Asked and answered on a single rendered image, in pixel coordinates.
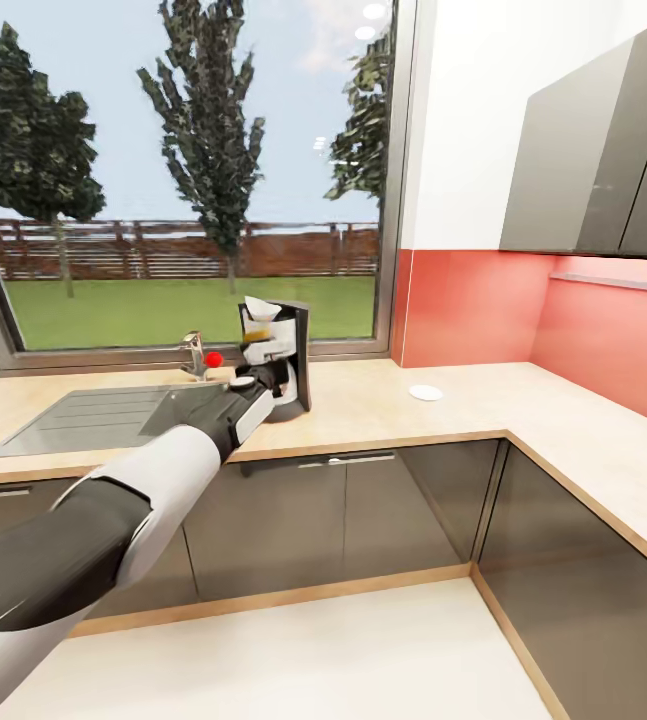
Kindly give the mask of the bottle of coffee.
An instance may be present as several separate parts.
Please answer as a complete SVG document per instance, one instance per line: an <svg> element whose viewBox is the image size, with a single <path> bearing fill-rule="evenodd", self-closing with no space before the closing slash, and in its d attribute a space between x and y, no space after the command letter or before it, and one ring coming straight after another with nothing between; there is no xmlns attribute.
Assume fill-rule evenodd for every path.
<svg viewBox="0 0 647 720"><path fill-rule="evenodd" d="M254 332L247 331L242 333L242 342L240 343L240 350L242 352L242 355L244 355L244 358L246 359L246 364L250 363L250 353L249 353L249 346L252 343L271 343L273 341L276 341L275 336L271 336L270 331L268 329L264 330L257 330ZM276 355L267 355L266 359L268 361L276 361L277 356ZM283 396L283 394L287 390L286 384L280 384L280 385L274 385L271 390L271 394L273 395L273 398L280 398Z"/></svg>

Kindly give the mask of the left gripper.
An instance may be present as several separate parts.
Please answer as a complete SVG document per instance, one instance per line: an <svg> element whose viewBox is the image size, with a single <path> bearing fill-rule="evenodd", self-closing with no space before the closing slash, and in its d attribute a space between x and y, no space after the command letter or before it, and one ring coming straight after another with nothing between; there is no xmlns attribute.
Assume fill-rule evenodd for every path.
<svg viewBox="0 0 647 720"><path fill-rule="evenodd" d="M268 361L262 365L240 364L236 367L236 373L243 372L261 372L269 378L271 386L286 384L289 381L288 364L285 359Z"/></svg>

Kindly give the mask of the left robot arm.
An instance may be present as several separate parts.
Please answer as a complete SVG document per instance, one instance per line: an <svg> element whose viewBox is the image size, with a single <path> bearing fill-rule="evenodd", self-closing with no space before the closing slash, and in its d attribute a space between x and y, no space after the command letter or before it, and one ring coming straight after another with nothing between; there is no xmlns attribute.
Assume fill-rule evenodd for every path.
<svg viewBox="0 0 647 720"><path fill-rule="evenodd" d="M72 485L44 515L0 533L0 706L106 593L158 560L289 381L287 339L252 343L226 393Z"/></svg>

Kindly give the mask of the paper coffee filter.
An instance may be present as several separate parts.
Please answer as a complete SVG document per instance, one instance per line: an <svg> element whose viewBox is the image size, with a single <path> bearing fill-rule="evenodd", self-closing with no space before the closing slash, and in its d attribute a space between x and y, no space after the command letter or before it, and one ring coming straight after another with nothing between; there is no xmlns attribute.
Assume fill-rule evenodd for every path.
<svg viewBox="0 0 647 720"><path fill-rule="evenodd" d="M248 310L257 322L271 322L275 316L281 311L278 305L267 304L261 299L245 296Z"/></svg>

